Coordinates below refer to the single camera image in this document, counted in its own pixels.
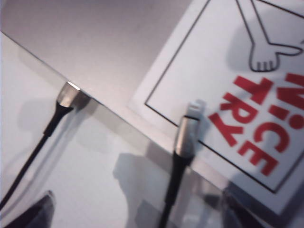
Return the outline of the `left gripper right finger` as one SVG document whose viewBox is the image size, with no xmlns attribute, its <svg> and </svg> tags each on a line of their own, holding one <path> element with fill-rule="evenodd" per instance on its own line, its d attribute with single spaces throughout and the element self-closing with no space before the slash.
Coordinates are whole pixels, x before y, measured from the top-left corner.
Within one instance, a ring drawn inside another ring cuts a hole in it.
<svg viewBox="0 0 304 228">
<path fill-rule="evenodd" d="M 224 228 L 286 228 L 294 217 L 294 204 L 275 214 L 249 194 L 238 189 L 222 192 L 222 225 Z"/>
</svg>

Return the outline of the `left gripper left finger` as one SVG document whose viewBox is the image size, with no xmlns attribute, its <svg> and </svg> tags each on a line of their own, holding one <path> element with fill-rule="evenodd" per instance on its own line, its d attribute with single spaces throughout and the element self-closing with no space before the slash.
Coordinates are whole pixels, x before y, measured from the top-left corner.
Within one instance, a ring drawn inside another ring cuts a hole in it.
<svg viewBox="0 0 304 228">
<path fill-rule="evenodd" d="M 55 213 L 55 195 L 47 190 L 44 195 L 19 214 L 4 228 L 50 228 Z"/>
</svg>

